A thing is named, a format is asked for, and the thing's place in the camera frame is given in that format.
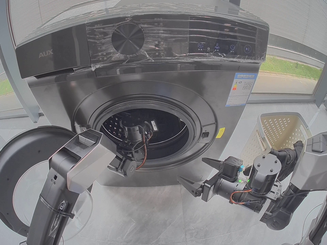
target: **road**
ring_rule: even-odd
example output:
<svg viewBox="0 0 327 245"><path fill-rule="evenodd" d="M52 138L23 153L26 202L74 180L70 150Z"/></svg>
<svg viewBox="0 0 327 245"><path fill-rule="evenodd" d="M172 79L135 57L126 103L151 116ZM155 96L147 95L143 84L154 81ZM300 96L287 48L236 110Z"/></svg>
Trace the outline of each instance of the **road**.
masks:
<svg viewBox="0 0 327 245"><path fill-rule="evenodd" d="M316 83L277 73L260 73L252 92L312 93Z"/></svg>
<svg viewBox="0 0 327 245"><path fill-rule="evenodd" d="M14 93L0 96L0 112L17 108L22 108L22 105Z"/></svg>

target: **play pause button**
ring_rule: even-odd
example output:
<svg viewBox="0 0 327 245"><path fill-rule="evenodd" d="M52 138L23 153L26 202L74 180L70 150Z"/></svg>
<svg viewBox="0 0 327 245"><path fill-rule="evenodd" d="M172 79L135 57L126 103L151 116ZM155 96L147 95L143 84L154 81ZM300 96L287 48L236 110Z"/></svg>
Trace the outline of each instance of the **play pause button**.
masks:
<svg viewBox="0 0 327 245"><path fill-rule="evenodd" d="M244 51L248 54L251 52L251 46L249 46L248 44L244 47Z"/></svg>

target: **qr code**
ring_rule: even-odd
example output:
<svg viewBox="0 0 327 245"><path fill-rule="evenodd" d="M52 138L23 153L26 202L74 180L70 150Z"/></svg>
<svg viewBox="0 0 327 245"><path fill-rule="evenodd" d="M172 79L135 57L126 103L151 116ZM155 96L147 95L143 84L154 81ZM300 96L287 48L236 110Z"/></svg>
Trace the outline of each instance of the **qr code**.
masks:
<svg viewBox="0 0 327 245"><path fill-rule="evenodd" d="M253 81L245 81L242 90L251 90Z"/></svg>

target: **rotary knob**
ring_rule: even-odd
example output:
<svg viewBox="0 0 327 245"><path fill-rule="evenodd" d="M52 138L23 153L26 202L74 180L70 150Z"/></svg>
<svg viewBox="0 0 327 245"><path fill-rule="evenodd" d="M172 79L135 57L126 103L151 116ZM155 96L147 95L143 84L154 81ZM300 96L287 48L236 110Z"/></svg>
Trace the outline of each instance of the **rotary knob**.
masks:
<svg viewBox="0 0 327 245"><path fill-rule="evenodd" d="M117 52L123 55L133 55L142 48L144 33L134 23L123 23L114 30L111 42Z"/></svg>

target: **control panel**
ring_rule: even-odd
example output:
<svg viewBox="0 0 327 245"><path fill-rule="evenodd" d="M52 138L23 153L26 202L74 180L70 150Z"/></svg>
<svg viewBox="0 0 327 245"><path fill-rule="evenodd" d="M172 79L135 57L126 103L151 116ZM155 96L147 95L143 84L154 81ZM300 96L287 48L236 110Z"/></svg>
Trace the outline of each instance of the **control panel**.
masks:
<svg viewBox="0 0 327 245"><path fill-rule="evenodd" d="M92 64L160 58L262 60L268 30L246 21L187 14L144 14L86 24Z"/></svg>
<svg viewBox="0 0 327 245"><path fill-rule="evenodd" d="M214 54L229 58L256 56L257 28L222 18L190 18L189 53Z"/></svg>

